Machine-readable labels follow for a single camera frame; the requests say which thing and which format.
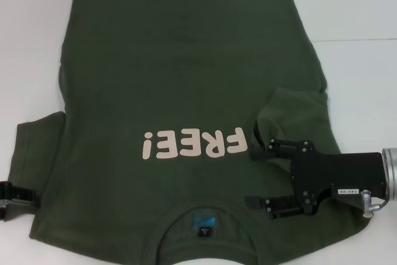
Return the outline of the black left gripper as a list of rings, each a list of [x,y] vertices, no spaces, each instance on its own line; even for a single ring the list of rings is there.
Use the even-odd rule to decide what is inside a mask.
[[[40,196],[33,189],[13,186],[9,181],[0,182],[0,199],[10,200],[14,205],[40,207]]]

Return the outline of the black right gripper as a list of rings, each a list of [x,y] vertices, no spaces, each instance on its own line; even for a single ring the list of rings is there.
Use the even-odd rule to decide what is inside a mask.
[[[292,159],[291,182],[294,195],[263,198],[245,197],[250,209],[264,210],[269,219],[314,215],[322,201],[358,197],[364,216],[372,216],[386,202],[386,173],[381,153],[324,154],[302,141],[270,139],[249,149],[253,160]]]

